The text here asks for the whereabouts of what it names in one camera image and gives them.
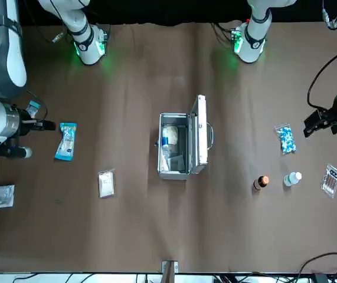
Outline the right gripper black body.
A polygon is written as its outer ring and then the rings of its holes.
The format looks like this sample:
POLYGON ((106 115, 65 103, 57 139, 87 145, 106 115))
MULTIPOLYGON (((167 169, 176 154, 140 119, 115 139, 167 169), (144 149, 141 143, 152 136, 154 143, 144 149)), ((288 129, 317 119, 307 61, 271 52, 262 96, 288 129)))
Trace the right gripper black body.
POLYGON ((39 119, 32 118, 24 109, 19 109, 19 135, 25 136, 27 135, 37 123, 39 123, 39 119))

